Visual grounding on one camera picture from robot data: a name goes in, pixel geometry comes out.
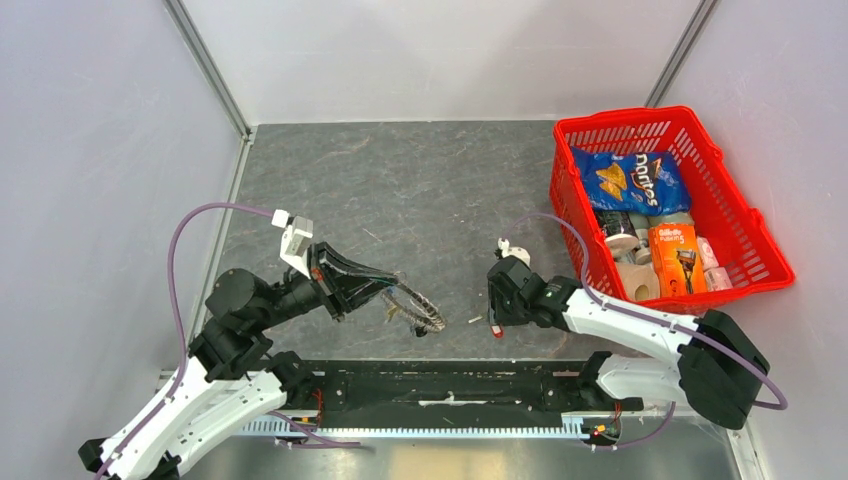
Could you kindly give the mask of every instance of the doritos bag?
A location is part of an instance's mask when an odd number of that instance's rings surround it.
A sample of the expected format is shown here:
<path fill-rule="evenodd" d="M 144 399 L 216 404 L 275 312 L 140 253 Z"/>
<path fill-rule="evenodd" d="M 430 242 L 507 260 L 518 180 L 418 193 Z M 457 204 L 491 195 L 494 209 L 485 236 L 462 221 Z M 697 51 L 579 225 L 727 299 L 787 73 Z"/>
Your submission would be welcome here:
<path fill-rule="evenodd" d="M 571 147 L 571 154 L 593 209 L 656 217 L 692 207 L 692 198 L 668 152 L 620 156 Z"/>

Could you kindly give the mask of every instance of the red plastic basket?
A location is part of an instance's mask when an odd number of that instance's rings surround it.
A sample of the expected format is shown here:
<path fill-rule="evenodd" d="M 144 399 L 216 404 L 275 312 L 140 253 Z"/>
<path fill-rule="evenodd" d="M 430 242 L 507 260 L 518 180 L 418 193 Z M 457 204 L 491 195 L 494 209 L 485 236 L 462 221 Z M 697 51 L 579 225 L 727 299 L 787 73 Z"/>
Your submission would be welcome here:
<path fill-rule="evenodd" d="M 589 247 L 589 284 L 626 299 L 612 255 L 604 244 L 569 145 L 588 152 L 669 151 L 692 196 L 691 215 L 727 269 L 734 288 L 642 302 L 673 313 L 699 314 L 752 293 L 777 290 L 795 274 L 766 229 L 762 214 L 751 208 L 724 168 L 723 153 L 688 107 L 633 108 L 560 120 L 554 127 L 556 156 L 551 201 L 563 220 L 580 232 Z M 579 271 L 583 254 L 577 240 L 562 229 L 571 261 Z"/>

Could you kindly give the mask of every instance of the gray marble surface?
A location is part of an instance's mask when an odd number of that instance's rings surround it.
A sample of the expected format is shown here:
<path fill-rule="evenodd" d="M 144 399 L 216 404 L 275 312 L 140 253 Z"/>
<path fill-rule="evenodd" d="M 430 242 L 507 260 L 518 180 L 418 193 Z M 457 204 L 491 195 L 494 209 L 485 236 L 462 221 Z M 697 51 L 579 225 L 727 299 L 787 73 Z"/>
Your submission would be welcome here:
<path fill-rule="evenodd" d="M 304 358 L 563 358 L 623 348 L 535 326 L 495 339 L 485 320 L 486 273 L 504 229 L 522 214 L 551 212 L 552 122 L 263 125 L 238 202 L 283 208 L 314 221 L 315 239 L 351 260 L 404 271 L 448 320 L 416 338 L 386 323 L 379 299 L 344 323 L 316 310 L 267 332 L 275 350 Z M 269 282 L 282 275 L 281 231 L 235 213 L 220 270 L 242 267 Z M 512 235 L 543 278 L 573 275 L 559 228 L 533 219 Z M 477 316 L 484 319 L 468 323 Z"/>

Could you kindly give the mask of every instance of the wire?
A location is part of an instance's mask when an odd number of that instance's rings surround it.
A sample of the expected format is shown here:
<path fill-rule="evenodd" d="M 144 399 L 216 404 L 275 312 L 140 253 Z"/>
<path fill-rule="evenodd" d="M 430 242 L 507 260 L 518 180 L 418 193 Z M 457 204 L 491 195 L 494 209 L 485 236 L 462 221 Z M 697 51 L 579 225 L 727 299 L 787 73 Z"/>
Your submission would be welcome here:
<path fill-rule="evenodd" d="M 321 448 L 357 448 L 357 447 L 362 446 L 362 444 L 359 443 L 359 442 L 336 442 L 334 440 L 330 440 L 329 438 L 319 437 L 318 435 L 315 435 L 314 433 L 310 432 L 308 429 L 303 428 L 300 424 L 298 424 L 297 422 L 295 422 L 291 418 L 289 418 L 289 417 L 287 417 L 287 416 L 285 416 L 282 413 L 277 412 L 277 411 L 270 411 L 270 412 L 268 412 L 268 415 L 271 415 L 272 417 L 279 418 L 280 420 L 288 423 L 289 426 L 292 427 L 293 429 L 295 429 L 298 432 L 306 435 L 308 438 L 315 440 L 316 442 L 321 443 L 321 445 L 315 445 L 315 444 L 308 445 L 310 448 L 317 448 L 319 446 Z M 292 448 L 301 448 L 301 447 L 306 447 L 306 446 L 307 445 L 292 445 Z"/>
<path fill-rule="evenodd" d="M 445 328 L 445 325 L 447 325 L 447 321 L 442 314 L 439 313 L 439 309 L 433 305 L 427 297 L 413 290 L 400 279 L 396 279 L 396 281 L 396 287 L 405 294 L 409 295 L 412 299 L 413 306 L 418 310 L 418 312 L 413 311 L 398 300 L 395 297 L 394 289 L 385 289 L 381 293 L 386 305 L 396 308 L 398 313 L 406 318 L 414 327 L 423 328 L 428 332 L 441 332 Z"/>
<path fill-rule="evenodd" d="M 592 300 L 597 302 L 598 305 L 601 306 L 601 308 L 608 308 L 608 309 L 610 309 L 614 312 L 623 313 L 623 314 L 628 315 L 630 317 L 638 318 L 640 320 L 645 320 L 645 321 L 654 323 L 656 325 L 659 325 L 663 328 L 670 328 L 670 329 L 676 330 L 680 333 L 684 333 L 686 335 L 689 335 L 692 338 L 700 340 L 701 342 L 706 343 L 707 345 L 715 348 L 716 350 L 718 350 L 722 354 L 730 357 L 731 360 L 735 361 L 740 366 L 742 366 L 742 368 L 744 368 L 745 370 L 749 371 L 752 375 L 754 375 L 754 377 L 756 377 L 757 380 L 762 382 L 763 385 L 765 385 L 769 390 L 771 390 L 772 394 L 774 394 L 774 396 L 777 398 L 777 402 L 778 402 L 778 403 L 769 403 L 769 402 L 755 401 L 754 405 L 756 405 L 758 407 L 762 407 L 762 408 L 769 408 L 769 409 L 772 409 L 772 410 L 786 410 L 789 407 L 789 402 L 786 400 L 786 396 L 783 394 L 783 392 L 780 391 L 780 389 L 777 387 L 777 385 L 775 385 L 775 383 L 770 378 L 768 378 L 768 376 L 766 376 L 765 373 L 763 373 L 759 368 L 757 368 L 756 365 L 754 365 L 753 363 L 749 362 L 748 360 L 742 358 L 741 355 L 739 355 L 738 353 L 734 352 L 733 350 L 727 348 L 726 346 L 722 345 L 717 340 L 714 340 L 714 339 L 712 339 L 712 338 L 710 338 L 710 337 L 708 337 L 708 336 L 706 336 L 706 335 L 704 335 L 700 332 L 692 330 L 691 328 L 684 327 L 682 325 L 672 324 L 670 321 L 664 319 L 665 317 L 668 316 L 667 314 L 661 314 L 662 317 L 658 317 L 658 316 L 642 313 L 642 312 L 630 309 L 626 305 L 619 304 L 615 301 L 612 301 L 612 299 L 610 299 L 609 297 L 606 297 L 606 301 L 605 301 L 604 295 L 599 296 L 597 293 L 595 293 L 595 290 L 591 287 L 591 285 L 589 285 L 589 248 L 586 246 L 586 241 L 583 239 L 583 237 L 580 236 L 580 233 L 578 233 L 577 230 L 574 227 L 572 227 L 571 224 L 569 224 L 565 220 L 557 217 L 556 215 L 551 215 L 550 213 L 542 213 L 542 212 L 528 213 L 528 214 L 522 216 L 521 218 L 519 218 L 518 220 L 516 220 L 512 224 L 512 226 L 510 226 L 509 229 L 507 229 L 507 231 L 504 232 L 504 235 L 503 235 L 502 238 L 504 240 L 509 240 L 509 234 L 512 232 L 512 230 L 514 230 L 515 227 L 519 223 L 527 220 L 528 218 L 532 218 L 532 217 L 544 217 L 544 218 L 549 218 L 551 220 L 559 222 L 563 227 L 567 228 L 571 232 L 572 235 L 574 235 L 574 237 L 577 239 L 577 242 L 580 244 L 580 249 L 583 252 L 583 264 L 580 267 L 580 277 L 581 277 L 580 281 L 583 283 L 583 289 L 586 290 L 586 294 L 589 295 L 589 298 L 591 298 Z"/>

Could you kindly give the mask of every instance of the purple cable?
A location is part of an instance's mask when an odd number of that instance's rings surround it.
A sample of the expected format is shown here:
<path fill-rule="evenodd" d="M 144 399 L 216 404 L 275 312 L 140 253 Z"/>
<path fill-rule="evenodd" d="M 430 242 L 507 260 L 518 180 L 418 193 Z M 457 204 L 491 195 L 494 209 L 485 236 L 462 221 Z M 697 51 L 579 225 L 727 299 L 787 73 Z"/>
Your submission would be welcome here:
<path fill-rule="evenodd" d="M 174 280 L 174 254 L 177 251 L 177 240 L 180 239 L 180 234 L 183 233 L 183 229 L 191 221 L 192 218 L 196 217 L 199 213 L 205 212 L 206 210 L 212 210 L 214 208 L 230 208 L 233 210 L 240 210 L 242 212 L 254 213 L 256 215 L 262 215 L 264 217 L 273 217 L 274 212 L 271 210 L 265 210 L 262 208 L 248 207 L 246 205 L 238 205 L 235 203 L 226 203 L 226 202 L 215 202 L 215 203 L 207 203 L 206 205 L 201 205 L 200 207 L 195 208 L 191 212 L 186 215 L 182 221 L 177 225 L 177 229 L 174 230 L 174 235 L 171 237 L 171 244 L 168 246 L 168 266 L 167 266 L 167 274 L 168 274 L 168 293 L 171 297 L 171 310 L 174 313 L 174 323 L 177 327 L 177 336 L 180 337 L 180 363 L 177 367 L 177 375 L 174 378 L 174 383 L 171 384 L 171 387 L 165 393 L 165 398 L 172 397 L 174 392 L 180 387 L 180 383 L 183 381 L 183 377 L 185 377 L 185 367 L 186 367 L 186 358 L 188 357 L 187 346 L 186 346 L 186 338 L 185 338 L 185 329 L 183 328 L 183 320 L 180 316 L 180 306 L 177 303 L 177 287 L 176 282 Z M 165 407 L 165 401 L 161 401 L 153 407 L 147 415 L 141 419 L 135 427 L 124 437 L 123 440 L 115 447 L 112 455 L 115 453 L 121 453 L 124 448 L 138 435 L 138 432 L 141 431 L 151 420 Z M 103 465 L 100 466 L 100 469 L 97 470 L 97 473 L 94 475 L 94 480 L 100 480 L 103 478 L 103 475 L 109 470 L 109 467 L 112 466 L 113 459 L 112 455 L 109 455 L 109 458 L 103 462 Z"/>
<path fill-rule="evenodd" d="M 362 446 L 362 444 L 359 443 L 359 442 L 336 442 L 334 440 L 330 440 L 329 438 L 319 437 L 318 435 L 315 435 L 314 433 L 310 432 L 309 430 L 307 430 L 306 428 L 304 428 L 303 426 L 301 426 L 300 424 L 298 424 L 297 422 L 295 422 L 291 418 L 289 418 L 289 417 L 287 417 L 287 416 L 285 416 L 282 413 L 277 412 L 277 411 L 270 411 L 270 412 L 268 412 L 268 415 L 271 415 L 272 417 L 277 417 L 280 420 L 288 423 L 290 427 L 292 427 L 293 429 L 297 430 L 298 432 L 306 435 L 308 438 L 311 438 L 312 440 L 315 440 L 317 442 L 321 442 L 320 445 L 318 445 L 318 444 L 292 445 L 292 448 L 302 448 L 302 449 L 310 449 L 310 448 L 313 448 L 313 449 L 320 449 L 320 448 L 356 448 L 356 447 Z"/>
<path fill-rule="evenodd" d="M 662 433 L 662 431 L 665 430 L 666 427 L 669 426 L 669 424 L 671 423 L 671 418 L 674 416 L 674 409 L 675 408 L 677 408 L 677 402 L 671 402 L 668 405 L 668 413 L 665 414 L 665 417 L 663 418 L 662 423 L 660 423 L 660 426 L 657 427 L 657 429 L 654 430 L 653 432 L 645 435 L 644 437 L 638 438 L 636 440 L 631 440 L 629 442 L 617 443 L 615 445 L 595 445 L 595 450 L 603 450 L 605 452 L 614 452 L 616 450 L 621 450 L 622 448 L 635 447 L 636 445 L 640 445 L 642 443 L 645 443 L 648 440 L 652 440 L 654 437 L 656 437 L 657 435 Z"/>
<path fill-rule="evenodd" d="M 786 400 L 786 396 L 783 394 L 783 392 L 780 391 L 780 389 L 777 387 L 777 385 L 775 385 L 775 383 L 772 382 L 771 379 L 769 379 L 766 376 L 766 374 L 764 374 L 754 364 L 752 364 L 751 362 L 742 358 L 741 355 L 739 355 L 738 353 L 734 352 L 733 350 L 725 347 L 724 345 L 722 345 L 718 341 L 713 340 L 712 338 L 710 338 L 706 335 L 703 335 L 700 332 L 697 332 L 697 331 L 692 330 L 690 328 L 687 328 L 687 327 L 684 327 L 684 326 L 681 326 L 681 325 L 672 325 L 672 323 L 669 322 L 668 320 L 663 320 L 662 318 L 659 318 L 659 317 L 654 317 L 652 315 L 648 315 L 648 314 L 645 314 L 645 313 L 642 313 L 642 312 L 637 312 L 635 310 L 631 310 L 631 309 L 627 308 L 626 306 L 618 305 L 618 304 L 615 304 L 615 303 L 610 303 L 609 301 L 604 303 L 603 299 L 601 297 L 599 297 L 595 293 L 595 291 L 591 287 L 591 285 L 589 285 L 589 281 L 588 281 L 588 278 L 589 278 L 589 247 L 586 245 L 586 241 L 583 239 L 583 237 L 580 235 L 580 233 L 573 226 L 571 226 L 570 223 L 566 222 L 565 220 L 557 217 L 556 215 L 551 215 L 550 213 L 542 213 L 542 212 L 528 213 L 526 215 L 523 215 L 518 220 L 516 220 L 506 230 L 506 232 L 504 232 L 504 235 L 501 238 L 503 238 L 504 240 L 509 240 L 509 235 L 510 235 L 510 233 L 512 233 L 513 230 L 515 230 L 515 227 L 518 226 L 518 224 L 520 224 L 520 223 L 524 222 L 525 220 L 532 218 L 532 217 L 543 217 L 543 218 L 548 218 L 550 220 L 554 220 L 555 222 L 558 222 L 563 227 L 567 228 L 568 231 L 571 232 L 572 235 L 574 235 L 574 238 L 576 238 L 577 242 L 580 244 L 580 249 L 583 251 L 583 262 L 582 262 L 583 264 L 580 266 L 580 281 L 583 283 L 583 288 L 584 288 L 584 290 L 586 290 L 586 294 L 589 295 L 589 298 L 591 298 L 592 300 L 597 302 L 598 305 L 601 306 L 601 308 L 608 308 L 612 311 L 623 313 L 623 314 L 629 315 L 633 318 L 638 318 L 640 320 L 645 320 L 645 321 L 654 323 L 654 324 L 659 325 L 663 328 L 671 328 L 673 330 L 684 333 L 686 335 L 691 336 L 692 338 L 696 338 L 696 339 L 706 343 L 707 345 L 715 348 L 716 350 L 718 350 L 722 354 L 728 356 L 731 360 L 733 360 L 736 363 L 738 363 L 739 365 L 741 365 L 745 370 L 748 370 L 749 372 L 751 372 L 751 374 L 754 375 L 757 378 L 757 380 L 761 381 L 763 383 L 763 385 L 765 385 L 769 390 L 771 390 L 772 394 L 774 394 L 774 396 L 777 398 L 777 402 L 778 402 L 778 403 L 769 403 L 769 402 L 762 402 L 762 401 L 758 400 L 758 401 L 754 402 L 754 405 L 756 405 L 758 407 L 762 407 L 762 408 L 772 409 L 772 410 L 786 410 L 789 407 L 789 402 Z M 628 447 L 628 446 L 632 446 L 632 445 L 641 443 L 642 440 L 647 440 L 648 438 L 653 438 L 654 436 L 659 434 L 662 430 L 664 430 L 666 428 L 666 426 L 668 426 L 669 420 L 671 419 L 672 415 L 674 414 L 674 409 L 675 409 L 675 405 L 674 405 L 674 403 L 672 403 L 671 407 L 669 408 L 666 420 L 664 420 L 663 423 L 660 425 L 660 428 L 658 428 L 652 434 L 648 435 L 644 439 L 635 440 L 633 442 L 628 442 L 626 444 L 622 444 L 622 445 L 618 446 L 618 448 Z"/>

